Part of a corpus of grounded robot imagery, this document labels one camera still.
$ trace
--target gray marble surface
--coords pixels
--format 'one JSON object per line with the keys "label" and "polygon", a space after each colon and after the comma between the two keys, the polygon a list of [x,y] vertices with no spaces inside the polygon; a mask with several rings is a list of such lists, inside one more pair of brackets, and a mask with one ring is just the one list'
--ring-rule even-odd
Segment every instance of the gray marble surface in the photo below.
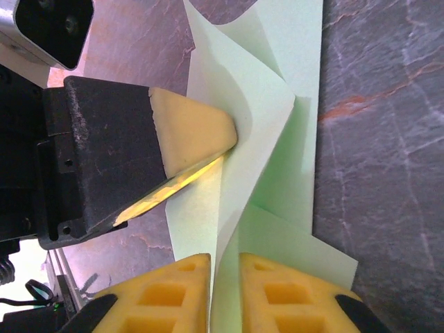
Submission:
{"label": "gray marble surface", "polygon": [[[212,23],[254,0],[192,1]],[[444,332],[444,1],[327,0],[314,235],[394,332]],[[97,0],[85,75],[185,94],[181,0]],[[173,261],[164,207],[65,249],[88,296]]]}

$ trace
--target black cable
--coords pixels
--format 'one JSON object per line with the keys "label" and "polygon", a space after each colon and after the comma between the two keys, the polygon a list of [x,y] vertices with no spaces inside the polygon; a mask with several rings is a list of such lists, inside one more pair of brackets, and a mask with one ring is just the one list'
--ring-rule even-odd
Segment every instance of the black cable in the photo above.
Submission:
{"label": "black cable", "polygon": [[[22,307],[25,305],[32,306],[45,306],[54,303],[57,298],[54,296],[53,291],[45,286],[44,284],[29,280],[25,284],[26,290],[34,297],[34,300],[10,300],[8,298],[0,298],[0,303],[5,303],[7,305],[12,305],[13,307]],[[43,291],[48,297],[44,297],[38,291]]]}

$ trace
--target camera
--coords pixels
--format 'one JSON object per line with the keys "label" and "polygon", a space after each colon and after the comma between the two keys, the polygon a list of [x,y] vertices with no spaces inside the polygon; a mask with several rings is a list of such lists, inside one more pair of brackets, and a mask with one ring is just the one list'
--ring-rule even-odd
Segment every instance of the camera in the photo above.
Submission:
{"label": "camera", "polygon": [[0,0],[0,43],[31,62],[75,69],[92,0]]}

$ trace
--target folded paper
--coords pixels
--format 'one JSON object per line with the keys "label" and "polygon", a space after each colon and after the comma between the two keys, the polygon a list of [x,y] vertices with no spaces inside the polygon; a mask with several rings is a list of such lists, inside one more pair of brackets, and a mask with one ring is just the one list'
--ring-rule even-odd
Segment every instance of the folded paper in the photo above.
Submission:
{"label": "folded paper", "polygon": [[239,144],[166,216],[176,259],[215,259],[211,331],[240,332],[240,252],[346,288],[357,267],[311,236],[323,2],[259,0],[224,26],[184,3],[196,45],[187,96],[229,112]]}

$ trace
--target red vein in marble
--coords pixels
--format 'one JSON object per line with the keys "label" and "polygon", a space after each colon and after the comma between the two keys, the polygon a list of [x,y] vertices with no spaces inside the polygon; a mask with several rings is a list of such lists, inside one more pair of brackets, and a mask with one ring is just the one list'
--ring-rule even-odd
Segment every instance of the red vein in marble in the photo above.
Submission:
{"label": "red vein in marble", "polygon": [[408,87],[419,75],[432,73],[442,68],[444,68],[444,63],[431,62],[424,67],[419,68],[415,73],[407,75],[406,81],[400,83],[399,85],[396,85],[395,87],[385,92],[380,92],[379,94],[375,94],[372,96],[357,95],[348,97],[347,99],[339,102],[339,104],[332,108],[330,111],[327,111],[325,114],[319,116],[318,120],[320,122],[323,122],[339,117],[349,117],[356,113],[360,113],[361,111],[365,111],[371,106],[371,103],[374,100],[389,97],[396,93],[398,90]]}

